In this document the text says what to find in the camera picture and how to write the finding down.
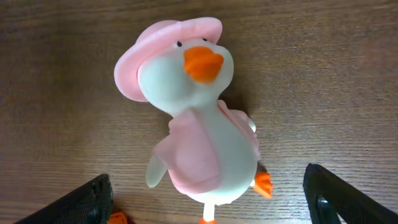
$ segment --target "brown wooden surface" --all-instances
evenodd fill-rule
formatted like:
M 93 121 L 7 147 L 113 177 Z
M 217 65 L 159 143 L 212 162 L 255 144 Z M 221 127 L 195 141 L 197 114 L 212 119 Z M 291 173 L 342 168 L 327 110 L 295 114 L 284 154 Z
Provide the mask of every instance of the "brown wooden surface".
M 0 2 L 0 223 L 109 173 L 140 223 L 198 223 L 168 175 L 144 183 L 170 117 L 129 101 L 117 59 L 149 25 L 215 16 L 235 60 L 223 98 L 258 127 L 274 198 L 251 189 L 223 223 L 309 223 L 302 180 L 320 163 L 398 212 L 398 2 L 383 0 Z

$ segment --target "toy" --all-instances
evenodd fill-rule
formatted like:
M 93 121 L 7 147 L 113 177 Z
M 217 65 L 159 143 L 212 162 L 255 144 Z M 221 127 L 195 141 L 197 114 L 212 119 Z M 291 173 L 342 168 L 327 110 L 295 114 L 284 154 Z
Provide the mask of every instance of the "toy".
M 173 116 L 170 134 L 154 149 L 146 183 L 165 172 L 175 188 L 204 203 L 201 223 L 216 223 L 215 205 L 231 203 L 249 186 L 270 198 L 270 175 L 257 172 L 256 126 L 218 100 L 233 77 L 233 59 L 216 45 L 218 19 L 161 21 L 148 27 L 119 59 L 114 78 L 120 92 L 148 101 Z

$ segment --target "orange beak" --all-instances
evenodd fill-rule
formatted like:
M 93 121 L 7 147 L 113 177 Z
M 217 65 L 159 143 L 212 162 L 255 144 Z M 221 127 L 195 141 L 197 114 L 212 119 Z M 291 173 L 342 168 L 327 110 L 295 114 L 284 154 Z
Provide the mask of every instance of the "orange beak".
M 211 83 L 221 70 L 224 58 L 210 48 L 198 46 L 184 51 L 184 70 L 197 82 Z

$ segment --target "duck toy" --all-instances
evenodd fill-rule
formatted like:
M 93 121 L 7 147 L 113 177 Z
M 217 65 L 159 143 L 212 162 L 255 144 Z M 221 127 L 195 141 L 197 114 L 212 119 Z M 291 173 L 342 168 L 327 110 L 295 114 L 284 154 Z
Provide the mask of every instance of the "duck toy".
M 218 99 L 234 73 L 230 52 L 216 44 L 222 29 L 212 17 L 157 22 L 114 69 L 125 97 L 173 117 L 149 160 L 146 184 L 155 187 L 168 171 L 180 193 L 204 204 L 200 223 L 216 223 L 215 205 L 233 202 L 249 187 L 266 198 L 273 188 L 270 174 L 257 171 L 253 121 Z

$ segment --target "hat brim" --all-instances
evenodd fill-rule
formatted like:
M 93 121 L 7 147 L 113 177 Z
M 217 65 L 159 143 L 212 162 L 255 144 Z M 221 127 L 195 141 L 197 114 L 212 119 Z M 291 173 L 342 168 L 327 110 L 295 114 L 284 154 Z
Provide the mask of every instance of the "hat brim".
M 138 84 L 138 69 L 145 60 L 178 40 L 206 38 L 217 43 L 223 25 L 212 17 L 202 17 L 187 21 L 178 21 L 155 31 L 134 44 L 118 60 L 114 69 L 114 79 L 119 91 L 130 100 L 147 101 Z

